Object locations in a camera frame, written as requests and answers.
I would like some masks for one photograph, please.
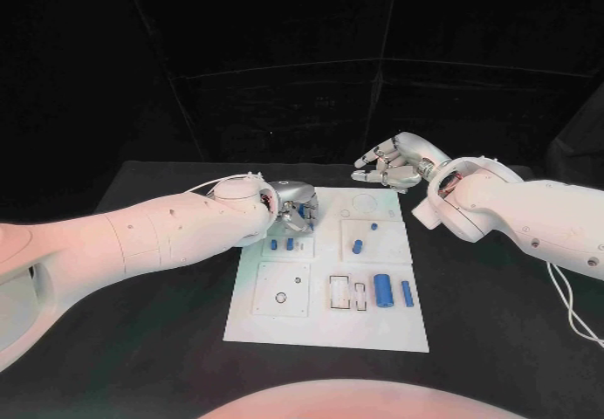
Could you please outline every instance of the blue block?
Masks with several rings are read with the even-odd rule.
[[[413,307],[413,296],[411,296],[411,288],[410,288],[410,281],[403,281],[403,295],[406,296],[406,305]]]
[[[387,308],[394,306],[391,276],[381,273],[374,277],[375,303],[378,307]]]
[[[355,246],[352,247],[352,253],[358,255],[362,252],[362,240],[355,241]]]

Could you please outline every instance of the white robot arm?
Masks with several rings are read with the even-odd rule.
[[[413,214],[429,229],[444,224],[470,242],[502,231],[522,251],[604,279],[604,192],[554,181],[522,181],[486,157],[452,158],[416,134],[400,133],[357,161],[374,171],[352,179],[398,192],[429,181],[429,196]]]
[[[0,371],[104,286],[257,242],[276,219],[312,230],[312,185],[230,177],[240,178],[225,178],[208,196],[197,187],[60,223],[0,224]]]

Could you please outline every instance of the white cable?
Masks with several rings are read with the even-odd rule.
[[[231,176],[227,176],[227,177],[222,177],[221,179],[214,179],[212,181],[209,181],[209,182],[207,182],[207,183],[202,183],[201,185],[198,185],[195,188],[191,188],[189,190],[186,190],[185,191],[185,193],[186,192],[194,192],[197,189],[199,189],[199,188],[202,188],[204,186],[207,186],[207,185],[209,185],[209,184],[212,184],[212,183],[217,183],[215,185],[214,185],[214,188],[221,184],[221,182],[224,182],[224,181],[227,181],[228,179],[234,179],[235,177],[248,177],[248,176],[256,176],[256,177],[259,177],[259,178],[261,178],[263,179],[263,175],[259,173],[259,175],[254,175],[253,174],[253,172],[248,172],[248,174],[246,174],[246,175],[231,175]]]
[[[563,302],[564,302],[567,308],[570,309],[570,326],[573,327],[573,330],[574,330],[576,334],[579,336],[581,336],[581,338],[586,338],[587,340],[593,340],[604,348],[604,339],[602,339],[597,336],[597,334],[594,334],[594,332],[591,332],[591,329],[590,329],[589,325],[586,324],[586,322],[583,321],[581,317],[579,316],[579,314],[573,310],[573,288],[570,287],[570,281],[567,280],[567,277],[564,276],[564,273],[560,270],[560,267],[557,265],[554,265],[554,267],[557,268],[558,274],[563,277],[564,283],[567,284],[567,289],[570,291],[570,300],[567,301],[567,299],[564,297],[564,292],[560,289],[558,281],[557,281],[557,279],[554,277],[554,272],[551,271],[553,264],[550,262],[547,262],[547,265],[548,265],[548,272],[550,272],[551,282],[554,282],[554,285],[557,286],[560,297],[563,298]],[[580,322],[580,324],[583,325],[583,327],[586,327],[586,330],[589,331],[590,336],[587,334],[581,333],[580,330],[577,330],[576,323],[573,321],[573,317],[577,319],[577,321]]]

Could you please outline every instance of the white board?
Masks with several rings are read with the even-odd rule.
[[[277,223],[269,237],[243,248],[224,340],[429,352],[397,192],[316,191],[315,232],[296,233]],[[283,248],[289,237],[299,244],[292,251]],[[352,252],[357,239],[364,240],[359,254]],[[276,251],[271,240],[279,241]],[[391,276],[390,308],[380,308],[375,301],[372,279],[381,273]],[[342,292],[345,282],[339,282],[335,304],[346,307],[342,298],[351,299],[349,309],[332,308],[332,276],[349,278],[349,292]],[[413,307],[406,305],[403,281],[410,282]],[[358,300],[367,303],[365,310],[358,309]]]

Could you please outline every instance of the black table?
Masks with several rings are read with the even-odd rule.
[[[225,175],[371,187],[352,166],[130,161],[98,212]],[[401,196],[429,354],[224,342],[240,249],[87,297],[0,374],[0,415],[195,418],[286,383],[362,378],[439,388],[531,418],[604,414],[604,353],[576,336],[545,263],[493,232],[476,244],[411,215],[426,183]],[[604,284],[570,274],[584,320],[604,334]]]

